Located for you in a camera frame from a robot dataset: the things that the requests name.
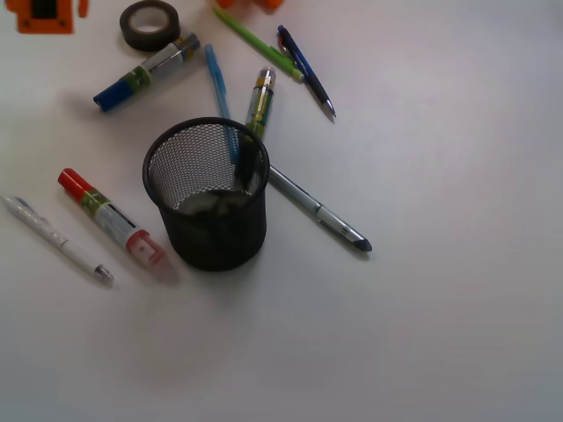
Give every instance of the white pen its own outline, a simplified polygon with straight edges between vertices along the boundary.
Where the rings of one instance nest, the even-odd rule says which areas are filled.
[[[40,216],[24,200],[15,197],[6,197],[0,193],[0,200],[8,208],[8,211],[28,227],[33,229],[38,235],[47,240],[62,255],[66,256],[77,266],[93,275],[104,286],[113,285],[113,276],[96,259],[90,257],[77,244],[67,239],[61,233],[53,229],[51,224]]]

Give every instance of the light blue pen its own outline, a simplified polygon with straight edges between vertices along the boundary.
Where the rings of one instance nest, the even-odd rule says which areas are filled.
[[[211,44],[205,46],[205,55],[208,59],[209,73],[213,78],[213,85],[215,86],[219,112],[224,119],[230,119],[229,106],[227,105],[227,98],[225,97],[227,88],[225,87],[225,81],[223,80],[223,75],[217,64],[217,59]],[[238,163],[238,142],[231,129],[227,128],[225,130],[227,132],[227,138],[229,139],[230,161],[236,164]]]

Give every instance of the pen grip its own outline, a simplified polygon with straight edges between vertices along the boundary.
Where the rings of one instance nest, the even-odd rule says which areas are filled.
[[[305,75],[305,80],[307,81],[307,84],[311,87],[313,92],[315,92],[321,104],[324,104],[326,101],[328,101],[328,95],[326,94],[325,88],[323,88],[323,85],[321,85],[314,73],[311,75]]]
[[[14,202],[10,204],[8,210],[12,215],[22,221],[27,227],[31,228],[35,233],[43,237],[55,248],[61,249],[68,239],[61,233],[51,227],[50,224],[41,220],[41,218],[24,207],[16,205]]]

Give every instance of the red marker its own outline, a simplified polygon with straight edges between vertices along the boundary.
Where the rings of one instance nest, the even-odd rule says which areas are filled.
[[[172,269],[165,252],[150,238],[149,233],[135,224],[78,173],[72,169],[64,169],[59,176],[59,183],[107,235],[141,264],[151,270]]]

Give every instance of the black mesh pen holder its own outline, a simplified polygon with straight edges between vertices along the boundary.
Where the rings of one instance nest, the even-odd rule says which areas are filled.
[[[270,163],[260,139],[233,120],[188,120],[162,134],[143,164],[174,250],[206,271],[241,266],[266,236]]]

